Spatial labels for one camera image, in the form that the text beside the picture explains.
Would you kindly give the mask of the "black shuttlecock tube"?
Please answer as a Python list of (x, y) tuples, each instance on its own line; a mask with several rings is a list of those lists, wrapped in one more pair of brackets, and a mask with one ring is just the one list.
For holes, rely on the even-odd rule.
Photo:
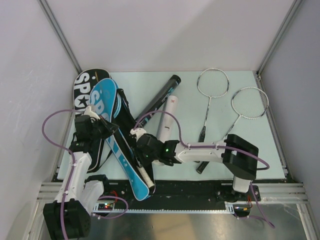
[(181, 78), (173, 74), (169, 80), (164, 84), (164, 86), (156, 93), (151, 101), (149, 101), (146, 107), (141, 111), (141, 113), (136, 117), (135, 121), (137, 122), (143, 115), (148, 112), (158, 110), (167, 100), (167, 98), (172, 94), (172, 92), (177, 88), (181, 83)]

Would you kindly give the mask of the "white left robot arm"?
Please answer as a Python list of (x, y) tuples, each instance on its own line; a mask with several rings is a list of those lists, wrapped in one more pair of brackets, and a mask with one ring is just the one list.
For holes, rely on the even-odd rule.
[(78, 111), (74, 120), (75, 141), (62, 149), (69, 153), (66, 176), (53, 202), (46, 203), (43, 216), (53, 240), (86, 237), (91, 229), (91, 215), (98, 199), (107, 199), (111, 187), (105, 175), (86, 178), (92, 163), (90, 148), (94, 140), (112, 136), (118, 126), (106, 121), (91, 107)]

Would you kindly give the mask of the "blue sport racket cover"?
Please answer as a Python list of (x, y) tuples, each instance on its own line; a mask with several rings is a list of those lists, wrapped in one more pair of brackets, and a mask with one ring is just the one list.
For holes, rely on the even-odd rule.
[(124, 91), (113, 79), (104, 78), (93, 87), (89, 103), (94, 106), (94, 111), (107, 128), (106, 143), (128, 177), (135, 199), (147, 199), (150, 196), (150, 187), (139, 169), (130, 136), (130, 130), (136, 121), (130, 112)]

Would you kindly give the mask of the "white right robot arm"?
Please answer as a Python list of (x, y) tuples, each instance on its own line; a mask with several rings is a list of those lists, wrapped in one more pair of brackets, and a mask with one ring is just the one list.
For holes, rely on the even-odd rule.
[(249, 195), (250, 184), (256, 179), (257, 148), (238, 148), (238, 143), (244, 143), (245, 147), (250, 145), (237, 135), (229, 134), (227, 139), (216, 144), (186, 144), (181, 140), (162, 142), (142, 128), (131, 130), (130, 135), (135, 140), (132, 150), (143, 167), (149, 166), (153, 161), (170, 167), (194, 161), (223, 164), (233, 174), (231, 194), (238, 201)]

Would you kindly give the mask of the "white shuttlecock tube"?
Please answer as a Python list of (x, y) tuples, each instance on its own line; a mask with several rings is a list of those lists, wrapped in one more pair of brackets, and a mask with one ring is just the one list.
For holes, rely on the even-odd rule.
[[(164, 104), (163, 111), (174, 115), (178, 107), (178, 102), (179, 102), (178, 97), (174, 95), (170, 95), (167, 98), (166, 103)], [(170, 139), (173, 123), (174, 123), (174, 119), (170, 115), (166, 113), (161, 114), (158, 131), (157, 131), (158, 140), (164, 143), (165, 141)]]

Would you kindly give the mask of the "blue racket white grip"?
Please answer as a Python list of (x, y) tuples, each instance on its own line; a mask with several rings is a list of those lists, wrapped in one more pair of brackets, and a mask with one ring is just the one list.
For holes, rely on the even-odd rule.
[(136, 167), (140, 175), (142, 176), (142, 179), (144, 180), (145, 184), (149, 189), (152, 189), (155, 187), (154, 183), (154, 171), (152, 164), (149, 164), (148, 166), (144, 167), (140, 160), (135, 157)]

